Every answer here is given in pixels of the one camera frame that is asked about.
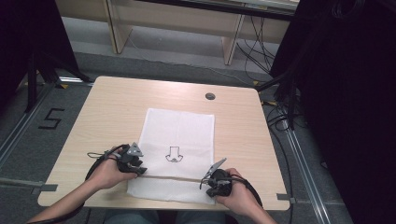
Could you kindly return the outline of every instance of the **black curtain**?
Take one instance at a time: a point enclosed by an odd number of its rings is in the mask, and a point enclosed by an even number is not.
[[[0,1],[1,107],[26,74],[28,59],[34,51],[52,55],[78,71],[54,0]]]
[[[301,1],[299,7],[306,15],[320,15],[317,0]],[[290,25],[274,76],[288,67],[311,31],[309,25]],[[306,119],[353,221],[394,223],[394,3],[366,0],[359,16],[333,18],[328,31],[296,78]]]

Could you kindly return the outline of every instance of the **tripod leg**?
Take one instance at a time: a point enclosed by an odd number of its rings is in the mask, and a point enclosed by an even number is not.
[[[35,73],[35,55],[29,58],[28,68],[27,68],[27,78],[28,78],[28,99],[25,112],[29,112],[35,105],[37,99],[37,77]]]
[[[279,83],[283,80],[283,78],[285,77],[285,74],[282,74],[278,77],[274,77],[271,81],[265,82],[264,84],[262,84],[259,87],[256,87],[255,90],[256,91],[263,91],[266,90],[272,86],[274,86],[276,83]]]
[[[291,130],[294,130],[294,106],[296,102],[296,83],[293,80],[291,82],[290,95],[289,95],[289,107],[288,107],[288,124]]]
[[[43,58],[48,59],[49,62],[52,62],[52,64],[56,64],[56,65],[60,66],[61,68],[63,68],[64,70],[66,70],[67,72],[72,74],[73,76],[78,77],[79,79],[83,80],[84,82],[92,82],[89,77],[85,76],[78,70],[75,70],[74,68],[69,66],[67,63],[62,62],[58,58],[56,58],[48,53],[44,53],[44,52],[41,52],[41,55],[43,56]]]

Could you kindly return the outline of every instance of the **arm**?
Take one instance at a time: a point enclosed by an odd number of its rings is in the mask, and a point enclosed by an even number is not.
[[[88,180],[68,193],[57,203],[46,208],[35,217],[32,217],[28,222],[45,220],[68,214],[78,208],[98,190],[110,189],[121,181],[136,177],[136,174],[120,172],[116,162],[113,160],[103,161]]]
[[[226,171],[230,175],[240,175],[234,168]],[[230,196],[217,196],[216,201],[224,204],[238,215],[250,217],[257,224],[276,223],[267,211],[257,203],[253,194],[240,182],[233,181],[233,191]]]

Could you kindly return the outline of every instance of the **metal rail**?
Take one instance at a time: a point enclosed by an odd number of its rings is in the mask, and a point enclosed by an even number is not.
[[[283,121],[283,126],[285,129],[289,127],[286,120]],[[309,171],[308,164],[305,160],[304,153],[300,147],[300,143],[297,139],[297,135],[294,130],[287,129],[288,140],[293,152],[294,158],[297,161],[297,166],[302,175],[306,191],[308,193],[309,199],[311,200],[312,206],[314,208],[315,214],[318,218],[319,224],[330,224],[329,213],[325,203],[323,202],[320,193],[318,191],[317,185],[315,184],[314,178]]]
[[[37,96],[37,102],[32,109],[24,113],[20,121],[17,123],[15,128],[9,134],[6,141],[0,147],[0,169],[6,162],[7,158],[11,154],[12,150],[15,146],[20,142],[21,137],[25,133],[26,129],[29,127],[30,123],[34,119],[35,115],[38,112],[41,103],[43,103],[44,99],[50,93],[50,91],[54,88],[55,84],[45,84],[43,90]]]

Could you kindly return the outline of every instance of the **arrow drawing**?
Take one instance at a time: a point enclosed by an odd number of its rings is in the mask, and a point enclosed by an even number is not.
[[[169,155],[166,155],[165,158],[171,162],[179,162],[183,160],[183,156],[180,155],[179,147],[169,147]]]

